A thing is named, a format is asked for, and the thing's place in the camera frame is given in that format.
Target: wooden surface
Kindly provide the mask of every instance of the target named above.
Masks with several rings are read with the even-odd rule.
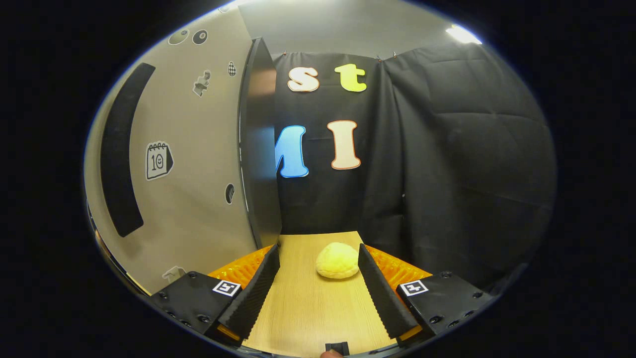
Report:
[[[318,253],[342,242],[359,250],[357,232],[281,235],[280,269],[246,347],[296,357],[319,357],[325,343],[349,344],[349,353],[395,343],[373,305],[360,272],[324,278],[315,270]]]

